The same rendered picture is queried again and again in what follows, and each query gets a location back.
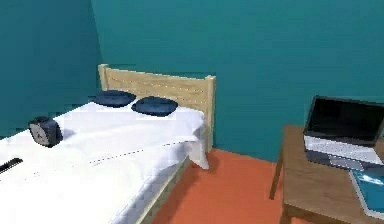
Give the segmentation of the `wooden bed with white sheet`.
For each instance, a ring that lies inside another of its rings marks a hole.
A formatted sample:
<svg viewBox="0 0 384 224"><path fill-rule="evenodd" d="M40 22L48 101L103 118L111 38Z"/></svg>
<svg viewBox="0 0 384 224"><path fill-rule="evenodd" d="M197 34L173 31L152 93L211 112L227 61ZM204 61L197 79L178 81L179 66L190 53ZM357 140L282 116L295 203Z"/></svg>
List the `wooden bed with white sheet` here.
<svg viewBox="0 0 384 224"><path fill-rule="evenodd" d="M98 67L102 91L136 95L113 108L93 101L52 118L63 140L52 148L29 131L0 140L0 224L150 224L156 209L195 163L209 167L216 79ZM176 110L156 117L131 109L155 96Z"/></svg>

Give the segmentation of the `dark blue pillow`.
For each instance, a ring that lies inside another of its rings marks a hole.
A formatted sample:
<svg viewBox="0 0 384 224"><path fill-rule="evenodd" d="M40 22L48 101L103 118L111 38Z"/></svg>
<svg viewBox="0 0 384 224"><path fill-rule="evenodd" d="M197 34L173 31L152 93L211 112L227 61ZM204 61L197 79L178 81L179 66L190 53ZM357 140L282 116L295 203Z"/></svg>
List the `dark blue pillow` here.
<svg viewBox="0 0 384 224"><path fill-rule="evenodd" d="M134 103L131 109L145 115L165 117L173 113L177 107L178 103L174 100L148 96Z"/></svg>
<svg viewBox="0 0 384 224"><path fill-rule="evenodd" d="M120 108L127 106L136 99L136 95L120 91L120 90L106 90L99 92L93 102L107 107Z"/></svg>

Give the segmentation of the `brown wooden table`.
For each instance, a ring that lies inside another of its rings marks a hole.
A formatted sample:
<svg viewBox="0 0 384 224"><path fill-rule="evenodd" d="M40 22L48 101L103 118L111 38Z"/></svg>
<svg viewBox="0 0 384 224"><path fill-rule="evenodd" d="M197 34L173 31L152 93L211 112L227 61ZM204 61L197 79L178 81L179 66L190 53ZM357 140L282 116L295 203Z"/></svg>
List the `brown wooden table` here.
<svg viewBox="0 0 384 224"><path fill-rule="evenodd" d="M365 214L349 172L312 163L304 153L303 128L286 125L270 188L282 186L279 224L299 218L312 224L384 224Z"/></svg>

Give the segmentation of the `black alarm clock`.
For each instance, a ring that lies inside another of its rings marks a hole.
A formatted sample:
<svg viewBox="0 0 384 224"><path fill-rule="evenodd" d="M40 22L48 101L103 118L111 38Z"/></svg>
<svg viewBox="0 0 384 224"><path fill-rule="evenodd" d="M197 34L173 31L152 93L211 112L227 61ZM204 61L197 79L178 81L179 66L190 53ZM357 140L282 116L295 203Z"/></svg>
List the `black alarm clock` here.
<svg viewBox="0 0 384 224"><path fill-rule="evenodd" d="M39 116L28 122L33 140L44 147L52 148L63 140L59 124L52 118Z"/></svg>

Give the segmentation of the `grey laptop with black screen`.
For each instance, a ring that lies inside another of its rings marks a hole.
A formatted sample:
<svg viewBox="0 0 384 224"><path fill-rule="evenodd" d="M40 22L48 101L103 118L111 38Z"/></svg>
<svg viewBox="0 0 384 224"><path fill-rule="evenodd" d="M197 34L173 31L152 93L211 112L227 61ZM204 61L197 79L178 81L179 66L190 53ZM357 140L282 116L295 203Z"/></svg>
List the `grey laptop with black screen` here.
<svg viewBox="0 0 384 224"><path fill-rule="evenodd" d="M308 161L347 170L384 174L374 147L384 130L384 104L313 97L303 130Z"/></svg>

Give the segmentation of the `black remote control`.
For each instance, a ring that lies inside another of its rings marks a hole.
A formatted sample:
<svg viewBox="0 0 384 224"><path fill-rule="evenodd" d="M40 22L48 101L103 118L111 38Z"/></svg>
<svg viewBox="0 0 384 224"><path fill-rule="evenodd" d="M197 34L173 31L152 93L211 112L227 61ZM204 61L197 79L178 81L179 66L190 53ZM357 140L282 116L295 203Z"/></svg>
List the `black remote control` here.
<svg viewBox="0 0 384 224"><path fill-rule="evenodd" d="M0 165L0 174L3 172L6 172L7 170L15 167L16 165L18 165L22 162L23 162L23 160L20 158L13 158L13 159L5 162L4 164Z"/></svg>

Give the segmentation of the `blue book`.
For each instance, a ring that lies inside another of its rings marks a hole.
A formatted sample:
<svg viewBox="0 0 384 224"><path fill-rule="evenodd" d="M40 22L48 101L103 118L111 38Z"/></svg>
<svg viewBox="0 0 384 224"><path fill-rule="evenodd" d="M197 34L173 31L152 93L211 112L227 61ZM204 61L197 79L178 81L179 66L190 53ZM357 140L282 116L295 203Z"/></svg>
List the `blue book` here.
<svg viewBox="0 0 384 224"><path fill-rule="evenodd" d="M349 177L365 214L384 221L384 176L350 170Z"/></svg>

